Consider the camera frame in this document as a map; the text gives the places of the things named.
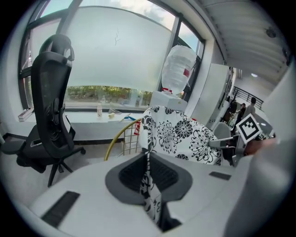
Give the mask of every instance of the window sill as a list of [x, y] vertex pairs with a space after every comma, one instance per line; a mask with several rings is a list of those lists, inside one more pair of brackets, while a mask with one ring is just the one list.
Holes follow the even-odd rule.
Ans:
[[[67, 118], [69, 119], [70, 123], [115, 123], [122, 120], [125, 116], [128, 116], [130, 113], [122, 113], [122, 114], [115, 114], [114, 118], [109, 118], [108, 113], [104, 112], [102, 115], [102, 118], [98, 118], [96, 112], [65, 112]], [[139, 119], [141, 118], [143, 113], [132, 113], [130, 116]], [[36, 118], [34, 114], [32, 114], [26, 121], [20, 122], [20, 123], [26, 123], [26, 122], [36, 122]], [[122, 121], [124, 123], [130, 123], [132, 120], [125, 119]]]

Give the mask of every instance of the plastic bottle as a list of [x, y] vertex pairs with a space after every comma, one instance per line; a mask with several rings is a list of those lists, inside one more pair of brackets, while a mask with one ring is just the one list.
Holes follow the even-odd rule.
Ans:
[[101, 119], [102, 116], [103, 116], [103, 110], [102, 110], [102, 105], [101, 105], [101, 103], [98, 103], [97, 114], [98, 114], [98, 118]]
[[168, 54], [162, 70], [162, 87], [181, 93], [191, 76], [196, 61], [196, 53], [185, 46], [176, 45]]

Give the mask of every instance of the chair base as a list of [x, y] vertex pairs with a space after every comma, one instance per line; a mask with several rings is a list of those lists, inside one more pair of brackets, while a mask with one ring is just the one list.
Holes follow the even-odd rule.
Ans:
[[70, 167], [65, 164], [64, 160], [66, 158], [68, 158], [69, 156], [72, 156], [72, 155], [74, 155], [74, 154], [76, 154], [78, 152], [80, 152], [83, 155], [86, 153], [86, 151], [85, 151], [85, 149], [83, 147], [79, 147], [77, 149], [74, 149], [68, 156], [61, 158], [58, 163], [55, 163], [55, 164], [52, 165], [47, 187], [50, 187], [52, 185], [52, 182], [54, 180], [54, 177], [55, 177], [55, 174], [56, 174], [56, 171], [57, 171], [58, 168], [59, 168], [59, 170], [60, 169], [62, 170], [62, 166], [63, 166], [70, 173], [73, 172], [73, 170], [71, 170]]

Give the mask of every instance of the white cabinet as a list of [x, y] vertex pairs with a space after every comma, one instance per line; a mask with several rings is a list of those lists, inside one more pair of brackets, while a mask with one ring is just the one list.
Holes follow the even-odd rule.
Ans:
[[212, 129], [231, 87], [229, 66], [212, 63], [192, 117]]

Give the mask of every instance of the black office chair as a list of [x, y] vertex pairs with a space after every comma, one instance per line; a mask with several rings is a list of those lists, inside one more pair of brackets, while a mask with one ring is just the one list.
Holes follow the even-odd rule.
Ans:
[[72, 173], [64, 160], [77, 153], [85, 154], [83, 147], [74, 149], [75, 131], [64, 115], [64, 96], [70, 76], [74, 52], [71, 41], [64, 35], [53, 35], [42, 45], [31, 69], [31, 87], [36, 123], [25, 141], [4, 143], [1, 150], [16, 154], [17, 164], [32, 167], [43, 173], [53, 165], [48, 187], [52, 185], [57, 169], [62, 166]]

